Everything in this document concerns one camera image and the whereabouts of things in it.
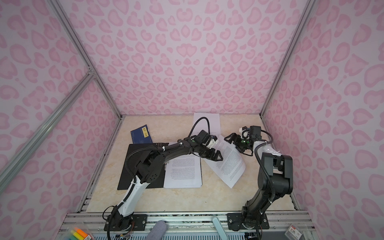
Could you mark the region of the text paper sheet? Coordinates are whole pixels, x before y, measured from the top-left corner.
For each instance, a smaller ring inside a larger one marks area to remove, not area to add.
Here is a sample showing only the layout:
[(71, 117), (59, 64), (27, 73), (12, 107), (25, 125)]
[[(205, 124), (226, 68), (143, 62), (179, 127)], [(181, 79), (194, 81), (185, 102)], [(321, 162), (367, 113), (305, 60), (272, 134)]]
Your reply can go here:
[(177, 157), (165, 165), (165, 189), (200, 188), (202, 185), (201, 158), (197, 154)]

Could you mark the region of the red folder black inside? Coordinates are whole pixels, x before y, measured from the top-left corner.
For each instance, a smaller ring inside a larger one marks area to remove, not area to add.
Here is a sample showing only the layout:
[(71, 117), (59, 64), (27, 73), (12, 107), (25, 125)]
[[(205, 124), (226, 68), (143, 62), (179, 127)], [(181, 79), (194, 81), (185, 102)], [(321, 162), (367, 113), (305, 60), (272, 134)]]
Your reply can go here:
[[(168, 146), (169, 143), (153, 143), (153, 144), (130, 144), (127, 150), (126, 159), (128, 156), (133, 153), (136, 150), (143, 149), (143, 148), (154, 148), (154, 147), (163, 147)], [(149, 153), (149, 151), (142, 151), (140, 153), (137, 153), (133, 155), (127, 162), (127, 166), (129, 170), (131, 170), (134, 174), (139, 175), (136, 170), (136, 164), (139, 162), (139, 158), (143, 157), (145, 154)], [(165, 165), (163, 165), (159, 177), (151, 182), (147, 189), (161, 189), (164, 187), (164, 181), (165, 181)], [(126, 169), (126, 165), (123, 166), (120, 180), (117, 186), (117, 190), (127, 190), (133, 180), (133, 177), (128, 173)]]

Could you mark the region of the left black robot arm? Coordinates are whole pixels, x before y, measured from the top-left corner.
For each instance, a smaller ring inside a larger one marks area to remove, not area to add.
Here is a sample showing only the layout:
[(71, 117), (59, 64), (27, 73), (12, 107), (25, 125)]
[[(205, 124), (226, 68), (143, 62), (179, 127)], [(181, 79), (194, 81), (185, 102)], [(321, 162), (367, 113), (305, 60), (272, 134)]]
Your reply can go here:
[(148, 185), (160, 176), (163, 166), (180, 156), (197, 154), (199, 157), (214, 162), (224, 158), (214, 146), (218, 138), (201, 130), (197, 135), (179, 139), (176, 143), (163, 147), (141, 148), (128, 154), (124, 166), (132, 177), (124, 198), (113, 206), (111, 214), (106, 218), (104, 230), (125, 231), (133, 229), (133, 214), (140, 197)]

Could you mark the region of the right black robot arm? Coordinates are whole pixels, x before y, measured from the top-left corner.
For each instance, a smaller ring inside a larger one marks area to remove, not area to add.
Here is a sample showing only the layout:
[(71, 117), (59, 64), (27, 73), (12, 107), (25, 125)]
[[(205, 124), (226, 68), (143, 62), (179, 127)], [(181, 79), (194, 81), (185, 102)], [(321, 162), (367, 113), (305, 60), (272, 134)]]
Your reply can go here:
[(250, 150), (260, 168), (258, 190), (254, 197), (246, 202), (240, 214), (227, 214), (228, 227), (232, 231), (269, 229), (266, 211), (272, 203), (293, 191), (293, 159), (274, 150), (274, 138), (259, 126), (243, 127), (240, 133), (232, 133), (224, 138), (234, 144), (236, 150), (245, 155)]

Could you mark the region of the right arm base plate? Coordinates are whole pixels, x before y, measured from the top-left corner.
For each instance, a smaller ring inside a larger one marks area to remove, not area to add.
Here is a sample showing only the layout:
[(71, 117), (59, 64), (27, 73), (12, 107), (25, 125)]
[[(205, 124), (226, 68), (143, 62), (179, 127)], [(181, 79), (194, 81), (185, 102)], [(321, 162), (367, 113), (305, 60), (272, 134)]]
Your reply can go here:
[[(239, 230), (255, 230), (256, 226), (246, 225), (242, 222), (242, 214), (240, 212), (236, 213), (228, 213), (227, 216), (227, 223), (228, 228), (231, 231), (239, 231)], [(266, 214), (263, 214), (260, 219), (260, 230), (268, 230), (270, 228), (268, 218)]]

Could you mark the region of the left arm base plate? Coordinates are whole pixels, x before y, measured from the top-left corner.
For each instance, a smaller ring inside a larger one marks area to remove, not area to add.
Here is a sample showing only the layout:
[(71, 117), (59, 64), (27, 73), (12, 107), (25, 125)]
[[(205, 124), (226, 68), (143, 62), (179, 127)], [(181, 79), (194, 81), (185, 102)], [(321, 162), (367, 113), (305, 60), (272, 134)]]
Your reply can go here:
[(104, 231), (144, 231), (147, 224), (148, 215), (132, 214), (127, 217), (122, 217), (116, 213), (113, 217), (108, 216)]

